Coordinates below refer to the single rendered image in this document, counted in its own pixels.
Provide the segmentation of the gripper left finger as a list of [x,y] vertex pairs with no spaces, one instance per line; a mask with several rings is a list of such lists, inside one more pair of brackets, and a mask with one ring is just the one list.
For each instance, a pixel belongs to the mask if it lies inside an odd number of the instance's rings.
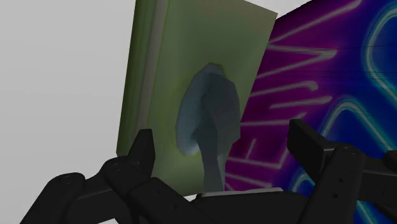
[[199,210],[152,177],[154,161],[152,131],[140,130],[128,155],[106,161],[93,177],[51,179],[20,224],[199,224]]

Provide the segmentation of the purple blue neon-patterned robot stand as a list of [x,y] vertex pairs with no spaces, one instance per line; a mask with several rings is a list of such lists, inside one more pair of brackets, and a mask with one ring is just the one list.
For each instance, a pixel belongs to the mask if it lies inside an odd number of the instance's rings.
[[227,190],[311,192],[286,147],[292,118],[371,157],[397,150],[397,0],[311,0],[276,20],[226,163]]

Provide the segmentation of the green tissue box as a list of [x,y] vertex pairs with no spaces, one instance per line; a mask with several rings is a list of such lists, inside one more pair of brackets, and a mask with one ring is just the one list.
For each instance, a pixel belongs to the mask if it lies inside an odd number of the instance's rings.
[[155,177],[181,195],[222,190],[276,18],[246,0],[136,0],[117,154],[151,129]]

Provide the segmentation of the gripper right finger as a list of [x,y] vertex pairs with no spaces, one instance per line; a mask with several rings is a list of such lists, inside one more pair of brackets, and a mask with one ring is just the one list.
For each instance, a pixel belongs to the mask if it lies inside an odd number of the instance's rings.
[[315,182],[298,224],[352,224],[359,200],[397,224],[397,150],[372,158],[326,140],[301,119],[289,121],[287,148]]

